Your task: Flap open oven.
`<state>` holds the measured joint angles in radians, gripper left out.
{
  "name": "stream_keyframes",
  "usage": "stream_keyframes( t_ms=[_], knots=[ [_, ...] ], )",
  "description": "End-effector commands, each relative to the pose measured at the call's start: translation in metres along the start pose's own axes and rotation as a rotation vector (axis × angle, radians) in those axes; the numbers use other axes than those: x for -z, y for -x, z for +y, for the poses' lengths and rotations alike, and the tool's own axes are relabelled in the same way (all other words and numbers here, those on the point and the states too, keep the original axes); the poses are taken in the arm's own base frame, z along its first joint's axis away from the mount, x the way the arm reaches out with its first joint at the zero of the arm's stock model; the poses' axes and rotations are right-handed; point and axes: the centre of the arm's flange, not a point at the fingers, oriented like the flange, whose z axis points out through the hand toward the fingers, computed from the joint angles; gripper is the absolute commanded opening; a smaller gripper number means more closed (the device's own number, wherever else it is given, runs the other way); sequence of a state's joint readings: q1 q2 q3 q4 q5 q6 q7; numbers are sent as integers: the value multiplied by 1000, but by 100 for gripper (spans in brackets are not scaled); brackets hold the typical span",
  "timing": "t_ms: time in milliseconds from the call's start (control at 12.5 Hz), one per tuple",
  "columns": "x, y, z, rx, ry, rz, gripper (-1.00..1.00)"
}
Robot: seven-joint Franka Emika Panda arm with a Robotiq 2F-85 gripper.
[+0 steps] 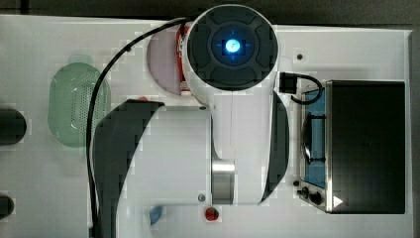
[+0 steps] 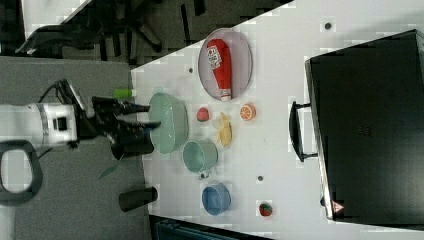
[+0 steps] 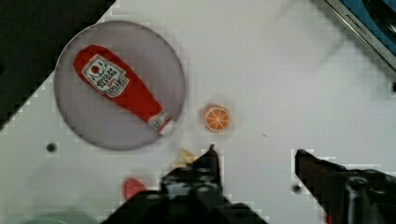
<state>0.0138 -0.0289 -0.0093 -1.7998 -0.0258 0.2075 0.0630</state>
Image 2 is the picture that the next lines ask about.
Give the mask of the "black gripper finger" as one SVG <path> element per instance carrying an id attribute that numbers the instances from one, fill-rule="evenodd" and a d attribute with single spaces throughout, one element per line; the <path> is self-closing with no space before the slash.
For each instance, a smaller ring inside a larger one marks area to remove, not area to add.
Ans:
<path id="1" fill-rule="evenodd" d="M 150 110 L 149 105 L 139 105 L 134 103 L 121 103 L 119 105 L 119 113 L 122 115 L 128 115 L 133 113 L 148 112 Z"/>
<path id="2" fill-rule="evenodd" d="M 136 132 L 144 133 L 145 131 L 151 131 L 161 125 L 160 122 L 127 122 L 123 120 L 118 121 L 117 131 L 119 133 Z"/>

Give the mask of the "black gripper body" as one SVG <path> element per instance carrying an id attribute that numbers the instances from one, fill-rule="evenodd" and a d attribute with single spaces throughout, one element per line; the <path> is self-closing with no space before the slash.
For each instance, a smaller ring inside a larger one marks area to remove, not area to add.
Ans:
<path id="1" fill-rule="evenodd" d="M 88 115 L 85 108 L 75 107 L 77 137 L 79 140 L 91 140 L 98 136 L 106 137 L 111 144 L 117 140 L 118 120 L 123 104 L 112 98 L 93 97 L 94 114 Z"/>

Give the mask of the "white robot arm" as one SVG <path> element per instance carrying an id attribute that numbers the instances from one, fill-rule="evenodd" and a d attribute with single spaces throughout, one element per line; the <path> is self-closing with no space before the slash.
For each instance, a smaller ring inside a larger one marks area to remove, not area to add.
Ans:
<path id="1" fill-rule="evenodd" d="M 154 146 L 150 132 L 159 127 L 158 121 L 127 122 L 121 115 L 150 110 L 148 105 L 138 105 L 113 98 L 94 97 L 94 114 L 87 116 L 84 107 L 73 100 L 66 104 L 33 103 L 28 105 L 3 105 L 1 107 L 1 159 L 6 160 L 12 151 L 20 151 L 30 165 L 31 181 L 22 190 L 12 190 L 1 185 L 1 204 L 16 207 L 37 196 L 43 182 L 39 162 L 39 149 L 51 151 L 58 146 L 76 148 L 83 140 L 98 136 L 109 139 L 115 159 L 151 153 Z"/>

